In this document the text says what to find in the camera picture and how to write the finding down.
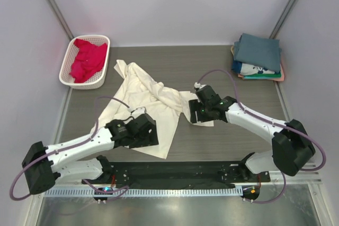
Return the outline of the cream white t shirt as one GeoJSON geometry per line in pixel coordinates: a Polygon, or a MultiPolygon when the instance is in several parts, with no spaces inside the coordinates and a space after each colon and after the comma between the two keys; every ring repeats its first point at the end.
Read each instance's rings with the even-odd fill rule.
{"type": "Polygon", "coordinates": [[[189,101],[197,96],[164,86],[134,62],[126,64],[123,60],[117,60],[114,69],[123,78],[114,97],[133,109],[145,107],[146,112],[156,121],[159,145],[136,148],[135,151],[167,158],[180,115],[184,114],[190,120],[189,101]]]}

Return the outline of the white perforated plastic basket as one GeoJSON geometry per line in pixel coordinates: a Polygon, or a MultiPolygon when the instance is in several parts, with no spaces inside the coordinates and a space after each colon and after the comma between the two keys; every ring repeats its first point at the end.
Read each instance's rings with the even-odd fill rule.
{"type": "Polygon", "coordinates": [[[71,40],[61,65],[59,80],[73,89],[96,89],[103,85],[109,61],[110,39],[104,35],[81,35],[71,40]]]}

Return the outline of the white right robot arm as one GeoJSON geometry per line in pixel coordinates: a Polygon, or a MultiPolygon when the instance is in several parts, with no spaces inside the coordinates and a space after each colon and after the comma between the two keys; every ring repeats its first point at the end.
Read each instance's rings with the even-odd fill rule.
{"type": "Polygon", "coordinates": [[[315,154],[315,148],[299,121],[269,119],[250,111],[230,96],[221,98],[209,85],[195,83],[194,90],[197,98],[189,101],[191,123],[223,121],[234,124],[271,145],[270,151],[250,153],[239,162],[238,173],[242,180],[249,182],[259,173],[272,170],[295,176],[315,154]]]}

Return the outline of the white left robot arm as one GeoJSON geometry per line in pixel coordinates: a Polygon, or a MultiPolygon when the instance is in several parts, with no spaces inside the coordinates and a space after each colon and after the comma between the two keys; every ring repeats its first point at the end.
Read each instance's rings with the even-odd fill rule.
{"type": "Polygon", "coordinates": [[[52,188],[68,163],[94,153],[117,147],[142,148],[157,146],[156,121],[147,113],[125,120],[112,120],[104,127],[78,139],[45,147],[41,141],[27,152],[22,167],[31,195],[52,188]]]}

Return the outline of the folded white blue patterned shirt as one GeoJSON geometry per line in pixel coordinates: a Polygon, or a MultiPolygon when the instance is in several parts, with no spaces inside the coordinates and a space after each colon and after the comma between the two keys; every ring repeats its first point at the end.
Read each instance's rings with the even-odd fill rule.
{"type": "Polygon", "coordinates": [[[257,74],[259,75],[276,74],[274,71],[268,70],[264,67],[258,67],[255,65],[242,63],[236,60],[233,61],[231,69],[233,72],[243,75],[243,76],[250,76],[250,75],[257,75],[257,74]]]}

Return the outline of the folded green t shirt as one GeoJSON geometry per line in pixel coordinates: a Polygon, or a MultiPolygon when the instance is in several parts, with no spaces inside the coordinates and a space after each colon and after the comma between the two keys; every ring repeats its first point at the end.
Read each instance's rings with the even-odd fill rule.
{"type": "Polygon", "coordinates": [[[268,79],[268,80],[284,80],[284,75],[281,73],[277,74],[253,74],[248,76],[243,76],[242,79],[268,79]]]}

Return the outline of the folded grey-blue t shirt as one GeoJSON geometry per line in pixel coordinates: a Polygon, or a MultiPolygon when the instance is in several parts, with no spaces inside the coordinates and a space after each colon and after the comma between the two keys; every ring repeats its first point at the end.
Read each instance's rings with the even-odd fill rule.
{"type": "Polygon", "coordinates": [[[243,33],[234,43],[234,62],[242,64],[242,67],[247,64],[279,73],[281,70],[280,40],[243,33]]]}

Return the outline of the red t shirt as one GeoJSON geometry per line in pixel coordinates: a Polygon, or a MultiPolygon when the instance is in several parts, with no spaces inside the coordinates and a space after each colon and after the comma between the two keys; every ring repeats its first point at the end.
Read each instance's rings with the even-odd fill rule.
{"type": "Polygon", "coordinates": [[[76,39],[74,46],[79,49],[79,52],[69,74],[74,78],[74,83],[84,83],[102,70],[108,45],[104,43],[96,46],[88,41],[76,39]]]}

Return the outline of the right aluminium frame post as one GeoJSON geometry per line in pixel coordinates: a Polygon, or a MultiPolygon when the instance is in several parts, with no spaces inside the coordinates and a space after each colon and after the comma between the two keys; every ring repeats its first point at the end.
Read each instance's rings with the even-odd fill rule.
{"type": "Polygon", "coordinates": [[[296,6],[298,0],[288,0],[281,15],[279,16],[271,34],[270,39],[276,39],[283,25],[287,21],[289,15],[291,14],[293,8],[296,6]]]}

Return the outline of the aluminium frame post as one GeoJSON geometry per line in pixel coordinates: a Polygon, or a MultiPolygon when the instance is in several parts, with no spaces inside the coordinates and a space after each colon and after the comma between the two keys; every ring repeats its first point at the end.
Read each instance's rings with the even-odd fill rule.
{"type": "Polygon", "coordinates": [[[52,12],[54,13],[56,19],[58,20],[61,28],[63,29],[64,33],[66,34],[67,38],[69,40],[72,40],[74,38],[73,33],[71,32],[61,10],[59,9],[58,4],[55,0],[46,0],[48,5],[50,6],[52,12]]]}
{"type": "Polygon", "coordinates": [[[271,34],[270,39],[276,39],[283,25],[287,21],[289,15],[291,14],[293,8],[296,6],[298,0],[288,0],[281,15],[279,16],[271,34]]]}

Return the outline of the aluminium extrusion rail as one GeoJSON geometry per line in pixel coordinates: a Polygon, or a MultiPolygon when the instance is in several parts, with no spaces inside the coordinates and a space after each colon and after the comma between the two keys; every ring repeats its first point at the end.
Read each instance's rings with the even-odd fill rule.
{"type": "MultiPolygon", "coordinates": [[[[272,183],[283,184],[282,173],[278,170],[269,171],[272,183]]],[[[299,171],[295,176],[285,174],[287,184],[321,184],[322,179],[317,171],[299,171]]]]}

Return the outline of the left aluminium frame post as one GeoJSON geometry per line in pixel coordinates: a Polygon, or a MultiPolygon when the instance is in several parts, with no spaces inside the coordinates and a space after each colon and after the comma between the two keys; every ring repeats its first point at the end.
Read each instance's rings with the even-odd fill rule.
{"type": "Polygon", "coordinates": [[[72,40],[74,38],[73,33],[71,32],[61,10],[59,9],[58,4],[55,0],[46,0],[48,5],[50,6],[52,12],[54,13],[56,19],[58,20],[61,28],[63,29],[64,33],[66,34],[67,38],[69,40],[72,40]]]}

